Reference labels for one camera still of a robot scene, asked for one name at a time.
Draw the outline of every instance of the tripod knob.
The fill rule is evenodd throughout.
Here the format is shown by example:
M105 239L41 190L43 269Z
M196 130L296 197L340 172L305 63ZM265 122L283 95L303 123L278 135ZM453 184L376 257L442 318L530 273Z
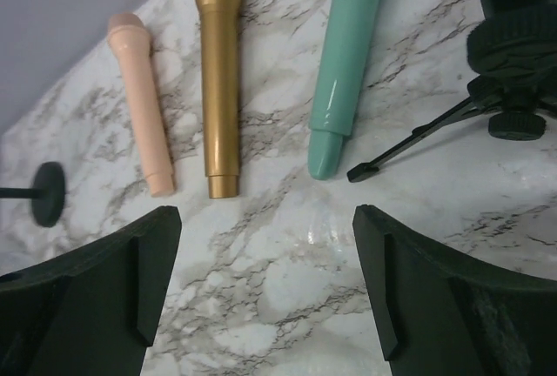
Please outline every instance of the tripod knob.
M470 33L466 47L468 64L482 76L528 78L557 66L557 4L490 17Z
M529 112L502 112L489 119L489 135L510 141L534 141L543 137L546 120Z

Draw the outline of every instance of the gray marble veining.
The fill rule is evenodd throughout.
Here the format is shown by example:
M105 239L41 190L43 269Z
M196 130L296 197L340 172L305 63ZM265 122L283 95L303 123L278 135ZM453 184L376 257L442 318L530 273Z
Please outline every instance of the gray marble veining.
M466 35L479 0L382 0L353 138L339 174L307 174L307 119L331 0L245 0L241 197L211 201L203 168L198 13L193 0L140 10L178 192L148 195L117 63L100 44L3 136L3 182L27 185L55 159L69 179L50 230L3 205L3 235L29 262L176 205L184 227L144 374L387 375L352 235L377 205L432 238L557 279L555 123L532 143L487 135L487 119L446 127L376 178L345 172L466 97Z

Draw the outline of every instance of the mint green microphone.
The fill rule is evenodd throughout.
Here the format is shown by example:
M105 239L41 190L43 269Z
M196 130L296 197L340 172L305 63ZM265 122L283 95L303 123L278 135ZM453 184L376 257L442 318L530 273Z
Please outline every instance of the mint green microphone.
M332 0L312 115L308 168L317 180L339 167L352 134L379 0Z

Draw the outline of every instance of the gold microphone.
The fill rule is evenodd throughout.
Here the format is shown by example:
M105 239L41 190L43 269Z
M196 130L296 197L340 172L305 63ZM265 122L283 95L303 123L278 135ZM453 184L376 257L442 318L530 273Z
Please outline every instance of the gold microphone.
M238 195L238 13L242 0L196 0L201 20L205 175L210 198Z

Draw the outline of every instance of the black rod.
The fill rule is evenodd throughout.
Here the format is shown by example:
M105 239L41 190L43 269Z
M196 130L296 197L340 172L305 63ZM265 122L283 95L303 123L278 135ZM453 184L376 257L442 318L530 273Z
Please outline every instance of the black rod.
M0 187L0 199L39 199L42 195L39 189Z

